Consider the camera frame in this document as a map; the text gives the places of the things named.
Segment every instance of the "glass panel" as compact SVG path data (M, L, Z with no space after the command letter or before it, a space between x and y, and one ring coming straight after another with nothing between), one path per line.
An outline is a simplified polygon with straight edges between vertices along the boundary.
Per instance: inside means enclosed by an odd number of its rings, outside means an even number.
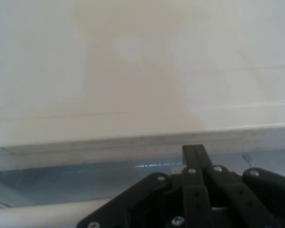
M210 155L238 174L260 167L285 176L285 150ZM152 172L171 173L179 157L1 171L0 202L11 207L112 198Z

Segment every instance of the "white surface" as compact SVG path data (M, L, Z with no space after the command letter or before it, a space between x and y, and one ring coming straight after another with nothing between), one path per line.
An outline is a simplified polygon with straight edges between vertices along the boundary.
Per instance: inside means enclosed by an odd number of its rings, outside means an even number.
M75 228L107 200L0 209L0 228Z
M0 0L0 146L285 125L285 0Z

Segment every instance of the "screw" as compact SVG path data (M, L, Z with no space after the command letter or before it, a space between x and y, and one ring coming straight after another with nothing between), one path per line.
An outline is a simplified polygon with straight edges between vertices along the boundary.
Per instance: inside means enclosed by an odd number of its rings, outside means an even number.
M256 170L252 170L252 171L250 171L249 172L251 175L253 175L253 176L259 176L260 175L260 173L258 172L258 171L256 171Z
M188 172L189 173L196 173L196 170L195 169L188 169Z
M216 172L222 172L223 171L222 167L220 167L220 166L215 166L213 168L213 170L216 171Z
M163 176L159 176L159 177L157 178L158 181L164 181L165 179L166 179L166 178L163 177Z
M181 224L184 223L184 221L185 221L185 219L184 219L182 216L176 216L176 217L172 220L171 224L172 224L172 225L175 225L175 226L180 226Z
M100 224L98 222L90 222L87 228L100 228Z

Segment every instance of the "white pipe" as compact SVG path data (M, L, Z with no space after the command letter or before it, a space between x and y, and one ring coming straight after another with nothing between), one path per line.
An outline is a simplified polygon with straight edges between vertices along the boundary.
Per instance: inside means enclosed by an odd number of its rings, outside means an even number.
M107 201L0 209L0 228L74 228Z

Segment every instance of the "black mechanical linkage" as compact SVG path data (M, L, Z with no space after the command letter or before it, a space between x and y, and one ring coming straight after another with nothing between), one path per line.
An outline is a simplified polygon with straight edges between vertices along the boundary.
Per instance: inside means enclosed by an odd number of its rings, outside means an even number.
M285 228L285 177L243 176L213 165L203 145L183 146L181 173L153 173L77 228Z

